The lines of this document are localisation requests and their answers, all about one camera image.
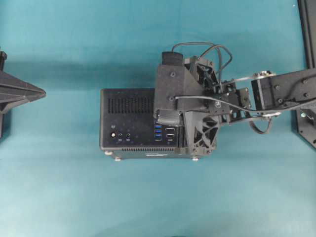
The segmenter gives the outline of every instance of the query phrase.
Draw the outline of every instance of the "blue usb port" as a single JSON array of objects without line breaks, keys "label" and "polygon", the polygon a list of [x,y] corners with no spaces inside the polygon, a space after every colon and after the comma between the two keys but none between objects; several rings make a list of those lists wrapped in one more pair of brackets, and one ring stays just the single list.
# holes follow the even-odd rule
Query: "blue usb port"
[{"label": "blue usb port", "polygon": [[158,133],[158,134],[156,133],[156,134],[155,134],[155,140],[156,140],[156,141],[161,141],[161,140],[162,140],[162,135],[159,134],[159,133]]}]

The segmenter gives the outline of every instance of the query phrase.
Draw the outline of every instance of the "screw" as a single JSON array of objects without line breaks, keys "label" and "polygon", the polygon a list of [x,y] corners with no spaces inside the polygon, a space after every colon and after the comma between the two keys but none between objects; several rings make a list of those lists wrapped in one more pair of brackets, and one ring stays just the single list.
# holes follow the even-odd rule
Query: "screw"
[{"label": "screw", "polygon": [[221,102],[219,102],[219,101],[215,101],[214,104],[215,104],[216,108],[220,108],[222,106]]}]

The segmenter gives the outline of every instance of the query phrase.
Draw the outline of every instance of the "teal table surface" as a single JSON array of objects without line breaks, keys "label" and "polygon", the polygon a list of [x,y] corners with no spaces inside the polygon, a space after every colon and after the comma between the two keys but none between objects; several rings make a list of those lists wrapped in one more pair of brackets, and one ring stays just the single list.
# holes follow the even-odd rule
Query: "teal table surface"
[{"label": "teal table surface", "polygon": [[100,90],[154,87],[175,43],[225,45],[234,60],[223,79],[304,69],[297,1],[2,0],[0,9],[5,71],[47,92],[6,116],[1,237],[316,236],[316,151],[291,112],[269,135],[223,127],[199,162],[114,162],[99,150]]}]

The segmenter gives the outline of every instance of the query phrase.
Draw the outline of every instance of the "black cable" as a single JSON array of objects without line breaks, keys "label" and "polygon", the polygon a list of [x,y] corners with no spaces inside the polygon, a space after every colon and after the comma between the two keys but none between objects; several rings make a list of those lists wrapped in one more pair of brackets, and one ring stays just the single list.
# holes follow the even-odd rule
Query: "black cable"
[{"label": "black cable", "polygon": [[212,51],[213,49],[219,49],[219,48],[222,48],[224,49],[228,55],[229,55],[229,60],[227,61],[227,63],[224,64],[224,66],[222,66],[221,68],[221,71],[228,65],[231,63],[231,61],[233,60],[233,55],[232,53],[223,45],[220,45],[220,44],[216,44],[216,45],[213,45],[212,47],[208,48],[203,54],[201,54],[200,57],[205,57],[210,51]]},{"label": "black cable", "polygon": [[[174,49],[176,48],[176,47],[179,47],[179,46],[187,46],[187,45],[210,45],[211,47],[210,48],[212,48],[213,46],[215,46],[216,44],[214,44],[214,43],[211,43],[211,42],[185,42],[185,43],[178,43],[178,44],[175,44],[173,47],[172,47],[172,52],[174,51]],[[220,50],[220,48],[219,47],[217,47],[216,48],[216,51],[217,51],[217,54],[218,54],[218,60],[219,60],[219,69],[218,69],[218,71],[216,72],[216,74],[218,74],[218,81],[219,82],[221,82],[221,80],[222,80],[222,70],[232,61],[232,57],[230,58],[230,60],[229,60],[229,62],[228,63],[226,63],[225,64],[225,66],[224,67],[222,67],[222,53],[221,53],[221,50]]]},{"label": "black cable", "polygon": [[234,107],[234,108],[236,108],[236,109],[243,110],[243,111],[246,111],[246,112],[249,112],[249,113],[275,113],[275,112],[283,112],[283,111],[295,110],[295,109],[300,108],[300,107],[302,107],[302,106],[309,105],[309,104],[311,104],[311,103],[316,102],[316,98],[314,98],[314,99],[308,100],[307,102],[300,103],[300,104],[298,104],[298,105],[291,106],[291,107],[288,107],[288,108],[285,108],[285,109],[275,109],[275,110],[249,110],[249,109],[243,108],[243,107],[241,107],[241,106],[234,105],[234,104],[232,104],[232,103],[230,103],[230,102],[227,102],[227,101],[224,101],[224,100],[221,100],[221,99],[217,99],[217,98],[214,98],[214,97],[211,97],[211,96],[184,95],[184,96],[175,96],[174,99],[175,99],[175,100],[178,100],[178,99],[205,99],[205,100],[214,100],[214,101],[218,101],[218,102],[227,104],[227,105],[232,106],[232,107]]},{"label": "black cable", "polygon": [[252,128],[252,130],[254,130],[256,133],[258,134],[268,134],[272,128],[272,118],[269,119],[269,122],[268,122],[268,127],[265,131],[261,131],[253,121],[249,121],[249,125],[250,127]]}]

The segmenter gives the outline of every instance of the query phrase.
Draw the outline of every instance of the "robotic arm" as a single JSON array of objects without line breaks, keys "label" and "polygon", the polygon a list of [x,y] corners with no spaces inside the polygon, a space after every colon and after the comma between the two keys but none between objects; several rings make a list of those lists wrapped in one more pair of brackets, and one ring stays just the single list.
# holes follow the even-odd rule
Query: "robotic arm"
[{"label": "robotic arm", "polygon": [[[174,52],[178,46],[197,44],[210,48],[201,56],[186,59]],[[224,65],[221,48],[230,56]],[[212,50],[217,50],[219,56],[217,71],[205,58]],[[298,111],[299,131],[316,147],[316,69],[283,75],[263,71],[222,82],[221,72],[232,59],[227,48],[209,42],[181,43],[171,52],[162,53],[156,74],[154,118],[160,124],[184,128],[185,142],[178,153],[194,159],[211,154],[221,126],[237,122],[248,122],[255,132],[266,134],[273,119],[289,110]],[[251,109],[248,88],[237,88],[237,83],[244,80],[251,80],[255,110]],[[258,129],[257,120],[267,121],[267,130]]]}]

